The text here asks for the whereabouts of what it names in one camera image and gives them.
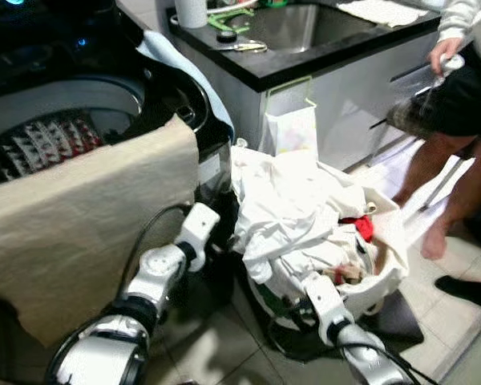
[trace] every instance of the green item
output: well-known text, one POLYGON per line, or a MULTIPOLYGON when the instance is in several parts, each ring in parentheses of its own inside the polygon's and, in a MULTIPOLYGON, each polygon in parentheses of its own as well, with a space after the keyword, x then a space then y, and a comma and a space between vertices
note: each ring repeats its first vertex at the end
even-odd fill
POLYGON ((264 0, 265 6, 271 6, 272 8, 278 8, 279 6, 286 6, 289 0, 264 0))
POLYGON ((208 16, 208 24, 217 28, 218 30, 234 30, 238 34, 241 32, 246 32, 249 30, 249 26, 241 26, 239 28, 231 28, 224 24, 226 20, 239 16, 240 14, 247 14, 248 16, 254 16, 255 12, 253 10, 247 10, 241 8, 239 10, 231 10, 229 12, 224 12, 223 14, 211 14, 208 16))

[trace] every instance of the washing machine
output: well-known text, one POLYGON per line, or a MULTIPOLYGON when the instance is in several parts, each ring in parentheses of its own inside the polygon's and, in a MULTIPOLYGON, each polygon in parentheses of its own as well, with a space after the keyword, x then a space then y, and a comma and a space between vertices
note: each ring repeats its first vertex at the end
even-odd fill
MULTIPOLYGON (((200 166, 216 166, 196 200, 223 221, 208 250, 212 261, 173 295, 171 306, 189 322, 162 331, 178 343, 231 294, 232 267, 220 255, 234 223, 232 128, 193 77, 140 54, 142 40, 114 0, 0 0, 0 184, 141 136, 177 114, 196 134, 200 166)), ((36 383, 38 372, 24 369, 48 358, 0 300, 0 379, 36 383)))

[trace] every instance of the paper towel roll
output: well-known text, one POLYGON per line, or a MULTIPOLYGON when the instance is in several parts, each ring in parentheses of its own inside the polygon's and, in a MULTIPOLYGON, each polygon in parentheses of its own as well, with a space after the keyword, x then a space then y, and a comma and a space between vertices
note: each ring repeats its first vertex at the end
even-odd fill
POLYGON ((178 23, 184 28, 207 25, 207 0, 175 0, 178 23))

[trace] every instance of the scissors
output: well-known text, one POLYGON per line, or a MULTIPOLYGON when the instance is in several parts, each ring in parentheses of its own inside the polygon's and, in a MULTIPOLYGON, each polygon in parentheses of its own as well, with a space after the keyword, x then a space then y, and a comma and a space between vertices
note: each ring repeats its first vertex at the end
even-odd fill
POLYGON ((257 40, 248 40, 244 43, 235 43, 229 46, 217 47, 215 51, 237 51, 237 52, 266 52, 267 44, 264 42, 259 42, 257 40))

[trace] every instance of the cabinet door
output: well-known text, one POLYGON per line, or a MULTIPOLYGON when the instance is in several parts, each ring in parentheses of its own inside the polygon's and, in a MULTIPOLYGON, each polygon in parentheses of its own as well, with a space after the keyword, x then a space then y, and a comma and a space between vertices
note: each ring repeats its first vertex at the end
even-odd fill
POLYGON ((394 102, 390 80, 424 64, 435 35, 411 40, 315 79, 317 142, 322 162, 345 169, 373 151, 382 128, 370 127, 385 119, 394 102))

